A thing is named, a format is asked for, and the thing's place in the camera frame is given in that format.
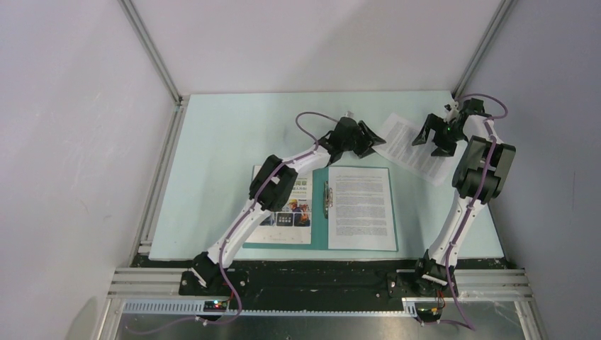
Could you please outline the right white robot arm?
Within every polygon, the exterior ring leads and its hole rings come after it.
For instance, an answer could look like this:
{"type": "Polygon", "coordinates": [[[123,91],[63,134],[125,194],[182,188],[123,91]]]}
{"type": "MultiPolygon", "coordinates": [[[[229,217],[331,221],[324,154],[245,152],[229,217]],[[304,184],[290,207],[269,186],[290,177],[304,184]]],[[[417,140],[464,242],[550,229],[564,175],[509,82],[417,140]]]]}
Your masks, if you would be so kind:
{"type": "Polygon", "coordinates": [[[494,123],[505,118],[505,104],[481,93],[470,93],[445,105],[446,115],[429,114],[412,145],[434,143],[433,157],[453,157],[460,141],[467,143],[451,185],[454,197],[445,223],[412,275],[418,295],[431,295],[451,287],[459,249],[476,216],[497,198],[507,180],[516,148],[501,140],[494,123]],[[484,101],[500,104],[501,115],[486,112],[484,101]]]}

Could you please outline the printed paper file bottom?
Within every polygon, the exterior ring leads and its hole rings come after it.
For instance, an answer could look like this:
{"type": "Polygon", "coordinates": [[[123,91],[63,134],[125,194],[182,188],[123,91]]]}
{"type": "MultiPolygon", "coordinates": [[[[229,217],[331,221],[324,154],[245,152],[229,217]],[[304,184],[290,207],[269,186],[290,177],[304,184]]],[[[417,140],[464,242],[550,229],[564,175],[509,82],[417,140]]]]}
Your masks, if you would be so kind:
{"type": "Polygon", "coordinates": [[[332,167],[328,188],[329,250],[398,250],[387,168],[332,167]]]}

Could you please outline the teal green folder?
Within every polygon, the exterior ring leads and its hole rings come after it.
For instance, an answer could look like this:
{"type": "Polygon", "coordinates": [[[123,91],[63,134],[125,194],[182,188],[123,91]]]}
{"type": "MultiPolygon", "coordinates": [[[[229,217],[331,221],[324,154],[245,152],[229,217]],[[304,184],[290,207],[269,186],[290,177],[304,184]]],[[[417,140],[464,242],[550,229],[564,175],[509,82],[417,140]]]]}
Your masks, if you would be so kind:
{"type": "Polygon", "coordinates": [[[295,246],[294,248],[286,249],[337,251],[327,248],[328,220],[323,215],[323,186],[324,181],[328,180],[328,171],[330,168],[318,169],[313,172],[311,243],[307,246],[295,246]]]}

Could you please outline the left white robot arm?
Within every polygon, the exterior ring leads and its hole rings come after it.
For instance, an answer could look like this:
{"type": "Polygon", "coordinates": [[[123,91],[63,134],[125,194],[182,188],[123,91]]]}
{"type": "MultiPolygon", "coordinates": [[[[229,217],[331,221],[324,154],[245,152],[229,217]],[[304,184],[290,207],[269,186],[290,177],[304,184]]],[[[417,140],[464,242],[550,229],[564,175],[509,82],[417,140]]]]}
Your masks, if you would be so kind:
{"type": "Polygon", "coordinates": [[[309,135],[312,145],[297,155],[280,158],[268,156],[249,185],[248,199],[227,231],[208,250],[197,255],[190,267],[196,285],[207,295],[223,287],[225,270],[248,237],[271,213],[288,202],[298,176],[324,169],[342,158],[346,152],[363,159],[386,143],[367,124],[343,116],[335,127],[320,138],[309,135]]]}

